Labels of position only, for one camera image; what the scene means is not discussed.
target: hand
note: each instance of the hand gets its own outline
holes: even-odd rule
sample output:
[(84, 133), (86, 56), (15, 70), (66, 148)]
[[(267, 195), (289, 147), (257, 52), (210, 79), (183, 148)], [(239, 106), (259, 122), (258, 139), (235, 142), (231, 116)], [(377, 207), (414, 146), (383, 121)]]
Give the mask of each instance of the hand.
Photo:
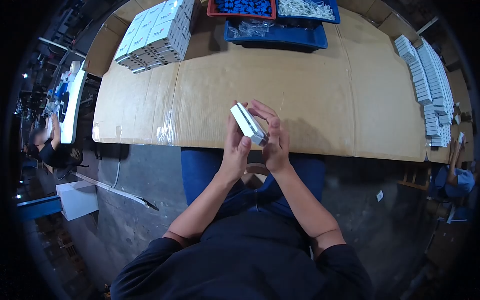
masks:
[(262, 156), (267, 169), (275, 175), (291, 166), (288, 159), (290, 137), (273, 109), (255, 99), (252, 100), (252, 106), (248, 111), (268, 123), (268, 143), (263, 148)]
[(50, 118), (52, 119), (52, 122), (58, 122), (58, 121), (59, 121), (59, 118), (57, 117), (57, 114), (56, 114), (56, 113), (52, 113), (52, 115), (50, 116)]
[[(242, 105), (246, 107), (248, 103), (244, 102)], [(227, 136), (223, 146), (223, 160), (217, 173), (222, 180), (227, 180), (228, 183), (235, 183), (242, 177), (247, 168), (247, 156), (251, 146), (251, 139), (243, 135), (232, 113), (229, 113), (227, 118)]]

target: concrete floor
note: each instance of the concrete floor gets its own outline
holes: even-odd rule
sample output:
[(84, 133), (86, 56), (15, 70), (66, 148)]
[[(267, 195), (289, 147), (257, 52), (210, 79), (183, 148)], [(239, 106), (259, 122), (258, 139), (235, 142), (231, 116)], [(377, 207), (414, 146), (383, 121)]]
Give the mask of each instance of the concrete floor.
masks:
[[(89, 117), (79, 122), (77, 137), (88, 135)], [(111, 185), (121, 157), (116, 188), (143, 197), (158, 208), (145, 208), (99, 188), (98, 213), (65, 222), (92, 282), (100, 289), (150, 241), (160, 238), (186, 208), (180, 148), (97, 144), (102, 160), (96, 160), (90, 150), (92, 142), (83, 144), (83, 164), (90, 167), (79, 167), (78, 172)], [(322, 204), (337, 219), (347, 243), (357, 250), (377, 297), (400, 295), (423, 261), (435, 226), (424, 211), (424, 197), (419, 190), (396, 183), (403, 177), (401, 162), (336, 156), (327, 156), (325, 162)], [(43, 177), (45, 189), (54, 189), (59, 183), (51, 174)], [(76, 180), (69, 175), (62, 182)], [(384, 198), (377, 202), (379, 190)]]

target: blue plastic tray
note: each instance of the blue plastic tray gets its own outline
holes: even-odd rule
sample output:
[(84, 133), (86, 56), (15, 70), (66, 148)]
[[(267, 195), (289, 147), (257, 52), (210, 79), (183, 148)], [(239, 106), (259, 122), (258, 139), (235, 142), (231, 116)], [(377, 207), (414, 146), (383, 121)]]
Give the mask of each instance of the blue plastic tray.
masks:
[(277, 18), (295, 18), (295, 19), (312, 19), (312, 20), (318, 20), (326, 23), (333, 23), (333, 24), (340, 24), (340, 15), (338, 14), (338, 5), (336, 4), (336, 0), (312, 0), (315, 3), (320, 3), (323, 2), (326, 5), (330, 5), (332, 8), (333, 15), (335, 16), (335, 21), (332, 20), (327, 20), (327, 19), (321, 19), (321, 18), (312, 18), (312, 17), (302, 17), (302, 16), (282, 16), (278, 12), (278, 0), (275, 0), (275, 5), (276, 5), (276, 17)]
[(223, 33), (223, 38), (227, 42), (232, 42), (237, 45), (244, 45), (249, 42), (257, 42), (264, 44), (276, 43), (279, 47), (265, 47), (265, 48), (280, 48), (280, 49), (289, 49), (296, 50), (293, 48), (284, 47), (285, 44), (290, 44), (292, 46), (299, 46), (298, 51), (308, 52), (304, 49), (311, 49), (312, 51), (318, 49), (326, 49), (328, 47), (327, 37), (325, 35), (325, 30), (323, 25), (319, 22), (317, 28), (313, 30), (305, 30), (304, 28), (290, 27), (290, 28), (280, 28), (276, 26), (270, 27), (269, 32), (265, 36), (249, 36), (249, 37), (228, 37), (228, 24), (231, 21), (227, 20), (225, 22), (225, 30)]

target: small packaged item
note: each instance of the small packaged item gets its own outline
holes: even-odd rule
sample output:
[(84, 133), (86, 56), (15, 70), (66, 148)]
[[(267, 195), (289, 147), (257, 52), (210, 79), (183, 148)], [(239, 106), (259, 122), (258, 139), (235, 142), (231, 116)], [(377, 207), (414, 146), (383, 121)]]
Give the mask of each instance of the small packaged item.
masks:
[(230, 109), (245, 136), (251, 138), (252, 143), (265, 146), (268, 142), (267, 132), (260, 123), (252, 116), (241, 103), (237, 103)]

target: metal rod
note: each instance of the metal rod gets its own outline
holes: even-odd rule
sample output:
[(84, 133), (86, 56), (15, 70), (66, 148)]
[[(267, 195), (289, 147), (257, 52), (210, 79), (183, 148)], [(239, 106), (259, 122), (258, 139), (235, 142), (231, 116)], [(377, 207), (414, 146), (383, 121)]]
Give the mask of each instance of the metal rod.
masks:
[(62, 49), (64, 49), (64, 50), (71, 51), (71, 52), (75, 53), (76, 55), (78, 55), (78, 56), (80, 56), (80, 57), (86, 58), (86, 56), (83, 55), (82, 53), (79, 53), (79, 52), (77, 52), (77, 51), (75, 51), (75, 50), (73, 50), (73, 49), (68, 49), (68, 48), (65, 47), (65, 46), (62, 46), (62, 45), (57, 44), (57, 43), (55, 43), (55, 42), (49, 41), (49, 40), (47, 40), (46, 38), (43, 38), (43, 37), (41, 37), (41, 36), (39, 36), (38, 39), (41, 40), (42, 42), (45, 42), (45, 43), (48, 43), (48, 44), (52, 44), (52, 45), (57, 46), (57, 47), (60, 47), (60, 48), (62, 48)]
[(424, 27), (420, 28), (418, 31), (417, 31), (417, 34), (421, 34), (422, 32), (424, 32), (425, 30), (427, 30), (428, 27), (432, 26), (433, 23), (437, 22), (438, 21), (438, 17), (435, 16), (433, 17), (433, 19), (430, 20), (430, 22), (428, 22), (427, 24), (425, 24)]

